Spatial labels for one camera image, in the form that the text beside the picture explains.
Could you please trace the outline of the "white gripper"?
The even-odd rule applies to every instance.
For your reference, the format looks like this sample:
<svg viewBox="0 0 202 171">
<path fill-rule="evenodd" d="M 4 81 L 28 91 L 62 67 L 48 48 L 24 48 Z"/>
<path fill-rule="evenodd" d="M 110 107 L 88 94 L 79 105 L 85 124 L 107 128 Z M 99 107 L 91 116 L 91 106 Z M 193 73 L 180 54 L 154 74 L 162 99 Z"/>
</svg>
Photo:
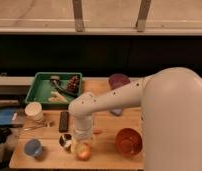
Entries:
<svg viewBox="0 0 202 171">
<path fill-rule="evenodd" d="M 74 117 L 73 118 L 73 134 L 77 141 L 90 142 L 93 138 L 93 117 Z"/>
</svg>

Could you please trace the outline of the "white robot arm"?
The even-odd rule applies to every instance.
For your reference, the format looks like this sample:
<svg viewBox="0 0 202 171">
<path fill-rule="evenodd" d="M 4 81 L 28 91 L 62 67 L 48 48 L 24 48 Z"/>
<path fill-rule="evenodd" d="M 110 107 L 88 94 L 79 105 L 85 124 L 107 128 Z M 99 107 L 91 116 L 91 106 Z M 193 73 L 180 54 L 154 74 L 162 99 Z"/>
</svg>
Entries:
<svg viewBox="0 0 202 171">
<path fill-rule="evenodd" d="M 87 92 L 68 107 L 74 137 L 88 139 L 93 114 L 139 106 L 145 171 L 202 171 L 202 78 L 174 67 L 96 96 Z"/>
</svg>

